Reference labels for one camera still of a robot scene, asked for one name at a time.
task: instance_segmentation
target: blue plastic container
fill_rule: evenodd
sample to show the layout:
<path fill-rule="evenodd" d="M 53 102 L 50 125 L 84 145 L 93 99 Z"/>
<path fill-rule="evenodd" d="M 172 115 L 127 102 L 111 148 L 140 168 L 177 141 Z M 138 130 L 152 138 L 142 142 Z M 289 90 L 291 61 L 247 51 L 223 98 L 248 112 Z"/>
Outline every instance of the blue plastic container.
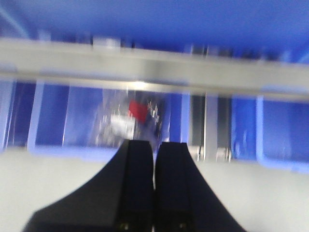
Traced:
<path fill-rule="evenodd" d="M 231 151 L 239 160 L 256 160 L 256 98 L 231 101 Z"/>
<path fill-rule="evenodd" d="M 108 161 L 117 148 L 89 144 L 96 112 L 102 100 L 101 88 L 37 84 L 28 150 L 36 154 Z M 175 120 L 169 123 L 165 118 L 162 131 L 170 132 L 167 136 L 171 141 L 188 140 L 188 122 L 182 119 L 189 118 L 189 102 L 189 95 L 166 94 L 165 117 Z"/>
<path fill-rule="evenodd" d="M 309 104 L 257 100 L 256 150 L 268 167 L 309 173 Z"/>
<path fill-rule="evenodd" d="M 27 145 L 35 86 L 22 82 L 14 85 L 7 146 Z"/>
<path fill-rule="evenodd" d="M 0 81 L 0 151 L 7 146 L 14 88 L 14 81 Z"/>

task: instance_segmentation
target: transparent plastic bag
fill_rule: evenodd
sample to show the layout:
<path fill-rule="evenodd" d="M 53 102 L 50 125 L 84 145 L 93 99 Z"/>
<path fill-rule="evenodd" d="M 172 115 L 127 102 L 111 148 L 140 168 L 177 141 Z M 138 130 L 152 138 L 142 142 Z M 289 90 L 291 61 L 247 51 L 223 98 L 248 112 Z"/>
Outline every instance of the transparent plastic bag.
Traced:
<path fill-rule="evenodd" d="M 161 136 L 165 97 L 162 93 L 104 89 L 91 145 L 119 147 L 124 139 L 135 139 L 147 140 L 157 150 L 160 141 L 166 140 Z"/>

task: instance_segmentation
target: red object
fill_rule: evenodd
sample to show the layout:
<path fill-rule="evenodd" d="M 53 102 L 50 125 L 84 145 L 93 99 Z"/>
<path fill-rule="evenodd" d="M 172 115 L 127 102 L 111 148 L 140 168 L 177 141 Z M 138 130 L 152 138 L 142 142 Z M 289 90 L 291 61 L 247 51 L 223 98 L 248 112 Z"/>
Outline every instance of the red object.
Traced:
<path fill-rule="evenodd" d="M 131 101 L 129 105 L 129 116 L 135 117 L 139 122 L 145 123 L 148 114 L 147 105 L 139 104 L 137 101 Z"/>

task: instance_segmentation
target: white floor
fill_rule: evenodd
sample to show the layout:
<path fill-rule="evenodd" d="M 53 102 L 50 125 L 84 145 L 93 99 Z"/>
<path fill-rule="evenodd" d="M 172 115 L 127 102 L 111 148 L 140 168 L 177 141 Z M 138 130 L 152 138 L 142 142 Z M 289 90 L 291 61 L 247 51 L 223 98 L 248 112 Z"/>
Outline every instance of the white floor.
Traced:
<path fill-rule="evenodd" d="M 0 231 L 21 231 L 33 211 L 70 193 L 103 165 L 17 149 L 0 154 Z M 241 162 L 197 165 L 247 231 L 309 232 L 309 175 Z"/>

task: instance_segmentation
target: blue bin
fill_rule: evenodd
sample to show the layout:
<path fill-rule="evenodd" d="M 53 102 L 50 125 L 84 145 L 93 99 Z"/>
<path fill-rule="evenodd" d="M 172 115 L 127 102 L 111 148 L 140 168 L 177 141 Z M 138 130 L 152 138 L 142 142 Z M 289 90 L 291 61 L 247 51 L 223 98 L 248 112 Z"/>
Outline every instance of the blue bin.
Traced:
<path fill-rule="evenodd" d="M 103 100 L 101 88 L 37 84 L 28 137 L 28 150 L 35 154 L 80 157 L 108 161 L 117 148 L 89 143 L 96 112 Z M 165 94 L 166 118 L 162 137 L 187 142 L 190 96 Z"/>
<path fill-rule="evenodd" d="M 7 146 L 27 145 L 35 87 L 34 83 L 14 85 Z"/>
<path fill-rule="evenodd" d="M 238 160 L 256 160 L 256 98 L 231 101 L 231 151 Z"/>
<path fill-rule="evenodd" d="M 309 104 L 257 100 L 257 160 L 309 173 Z"/>
<path fill-rule="evenodd" d="M 0 81 L 0 151 L 7 146 L 15 81 Z"/>

